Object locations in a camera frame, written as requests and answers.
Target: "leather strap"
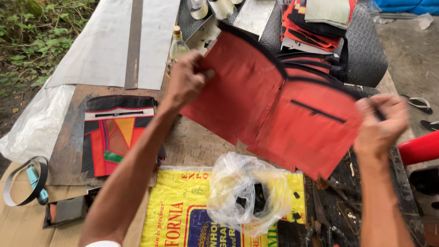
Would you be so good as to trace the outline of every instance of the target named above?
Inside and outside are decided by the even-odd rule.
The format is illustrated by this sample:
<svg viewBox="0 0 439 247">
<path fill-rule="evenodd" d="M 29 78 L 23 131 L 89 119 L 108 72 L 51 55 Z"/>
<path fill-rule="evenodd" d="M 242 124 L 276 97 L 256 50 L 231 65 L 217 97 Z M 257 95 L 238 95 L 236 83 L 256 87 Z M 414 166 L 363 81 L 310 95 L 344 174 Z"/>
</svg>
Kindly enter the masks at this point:
<svg viewBox="0 0 439 247">
<path fill-rule="evenodd" d="M 37 182 L 37 184 L 35 186 L 35 189 L 28 196 L 28 198 L 26 198 L 24 201 L 22 201 L 20 203 L 15 203 L 12 200 L 12 198 L 11 198 L 12 178 L 21 169 L 25 168 L 26 166 L 28 166 L 28 165 L 30 165 L 32 163 L 39 164 L 39 166 L 40 166 L 40 178 L 38 179 L 38 182 Z M 26 205 L 26 204 L 30 203 L 35 198 L 38 198 L 40 196 L 41 190 L 44 188 L 44 185 L 46 184 L 47 175 L 48 175 L 48 169 L 47 169 L 47 164 L 48 163 L 49 163 L 49 161 L 46 158 L 44 158 L 43 156 L 35 156 L 35 157 L 29 159 L 28 161 L 26 161 L 19 168 L 13 170 L 11 172 L 11 174 L 9 174 L 8 178 L 6 179 L 6 183 L 5 183 L 4 189 L 3 189 L 3 199 L 4 199 L 4 202 L 6 203 L 6 205 L 11 206 L 11 207 L 22 206 L 22 205 Z"/>
</svg>

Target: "metal ruler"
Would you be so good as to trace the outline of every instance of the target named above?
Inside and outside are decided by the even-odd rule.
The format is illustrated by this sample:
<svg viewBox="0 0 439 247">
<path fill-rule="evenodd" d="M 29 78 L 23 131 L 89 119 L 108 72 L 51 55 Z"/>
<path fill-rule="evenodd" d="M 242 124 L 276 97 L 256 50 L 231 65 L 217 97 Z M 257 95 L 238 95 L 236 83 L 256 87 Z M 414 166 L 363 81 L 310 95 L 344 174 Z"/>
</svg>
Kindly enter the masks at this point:
<svg viewBox="0 0 439 247">
<path fill-rule="evenodd" d="M 139 74 L 140 36 L 142 33 L 143 0 L 133 0 L 130 36 L 126 57 L 125 89 L 137 89 Z"/>
</svg>

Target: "yellow sack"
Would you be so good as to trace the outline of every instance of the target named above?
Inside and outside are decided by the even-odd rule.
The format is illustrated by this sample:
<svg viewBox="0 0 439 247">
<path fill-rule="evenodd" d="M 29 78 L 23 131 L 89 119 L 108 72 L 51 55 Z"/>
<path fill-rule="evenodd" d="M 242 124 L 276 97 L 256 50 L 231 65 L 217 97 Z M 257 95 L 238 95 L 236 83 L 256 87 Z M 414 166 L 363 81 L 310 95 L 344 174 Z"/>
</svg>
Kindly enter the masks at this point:
<svg viewBox="0 0 439 247">
<path fill-rule="evenodd" d="M 267 234 L 251 238 L 239 231 L 212 222 L 206 204 L 210 195 L 212 167 L 162 166 L 157 185 L 151 189 L 145 217 L 142 247 L 277 247 L 277 223 Z M 291 190 L 291 212 L 282 220 L 304 224 L 305 193 L 303 174 L 278 169 L 285 174 Z"/>
</svg>

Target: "cardboard box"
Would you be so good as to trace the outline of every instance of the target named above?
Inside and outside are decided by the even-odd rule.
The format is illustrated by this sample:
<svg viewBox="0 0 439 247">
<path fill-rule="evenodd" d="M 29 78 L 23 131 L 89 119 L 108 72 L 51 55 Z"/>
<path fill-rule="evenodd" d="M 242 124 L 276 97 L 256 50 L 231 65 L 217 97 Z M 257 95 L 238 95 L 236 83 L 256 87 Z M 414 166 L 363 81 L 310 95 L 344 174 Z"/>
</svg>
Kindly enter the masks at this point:
<svg viewBox="0 0 439 247">
<path fill-rule="evenodd" d="M 12 162 L 0 180 L 0 239 L 2 246 L 9 247 L 77 247 L 82 233 L 84 221 L 74 222 L 56 228 L 43 229 L 45 206 L 37 200 L 27 205 L 10 207 L 4 203 L 3 188 L 8 175 L 20 164 Z M 86 195 L 85 186 L 45 186 L 49 194 L 49 202 L 64 200 Z M 145 221 L 150 188 L 147 190 L 142 204 L 128 229 L 123 243 L 124 247 L 138 247 Z M 20 171 L 14 178 L 11 196 L 14 201 L 25 199 L 32 192 L 26 169 Z"/>
</svg>

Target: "flip-flop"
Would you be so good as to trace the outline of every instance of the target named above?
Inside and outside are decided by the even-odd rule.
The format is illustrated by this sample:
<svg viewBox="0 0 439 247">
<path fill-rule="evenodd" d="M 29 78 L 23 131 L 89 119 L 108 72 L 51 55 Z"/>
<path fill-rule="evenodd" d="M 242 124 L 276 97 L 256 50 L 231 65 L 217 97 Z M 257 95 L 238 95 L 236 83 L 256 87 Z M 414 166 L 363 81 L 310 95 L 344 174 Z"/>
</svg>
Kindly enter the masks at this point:
<svg viewBox="0 0 439 247">
<path fill-rule="evenodd" d="M 401 94 L 401 96 L 404 96 L 409 99 L 409 104 L 412 106 L 418 108 L 419 110 L 425 112 L 426 114 L 432 114 L 433 110 L 430 107 L 430 103 L 426 101 L 423 98 L 411 98 L 405 94 Z"/>
<path fill-rule="evenodd" d="M 421 120 L 420 124 L 429 131 L 439 130 L 439 121 L 431 123 L 426 120 Z"/>
</svg>

